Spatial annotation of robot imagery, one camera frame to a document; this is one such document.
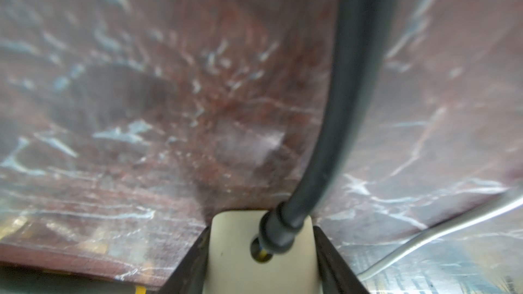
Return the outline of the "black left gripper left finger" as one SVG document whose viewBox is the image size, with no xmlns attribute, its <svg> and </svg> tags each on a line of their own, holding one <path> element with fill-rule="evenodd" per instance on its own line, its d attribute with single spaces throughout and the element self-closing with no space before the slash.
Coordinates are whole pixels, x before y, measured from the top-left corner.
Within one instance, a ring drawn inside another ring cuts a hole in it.
<svg viewBox="0 0 523 294">
<path fill-rule="evenodd" d="M 205 228 L 158 294 L 203 293 L 210 235 L 211 228 Z"/>
</svg>

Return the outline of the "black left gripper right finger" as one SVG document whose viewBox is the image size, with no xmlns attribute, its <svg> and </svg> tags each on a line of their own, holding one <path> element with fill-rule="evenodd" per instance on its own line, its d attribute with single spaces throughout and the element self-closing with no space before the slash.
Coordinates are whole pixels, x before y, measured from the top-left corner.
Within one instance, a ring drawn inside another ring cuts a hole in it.
<svg viewBox="0 0 523 294">
<path fill-rule="evenodd" d="M 369 294 L 320 227 L 314 226 L 315 247 L 324 294 Z"/>
</svg>

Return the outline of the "beige power strip red sockets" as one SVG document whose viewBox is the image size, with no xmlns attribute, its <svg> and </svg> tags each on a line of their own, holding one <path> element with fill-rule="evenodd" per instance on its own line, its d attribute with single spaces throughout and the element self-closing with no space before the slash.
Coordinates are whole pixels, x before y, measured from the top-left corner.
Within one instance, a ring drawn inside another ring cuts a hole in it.
<svg viewBox="0 0 523 294">
<path fill-rule="evenodd" d="M 265 210 L 231 210 L 211 224 L 204 293 L 322 293 L 311 218 L 291 249 L 260 263 L 251 256 Z"/>
</svg>

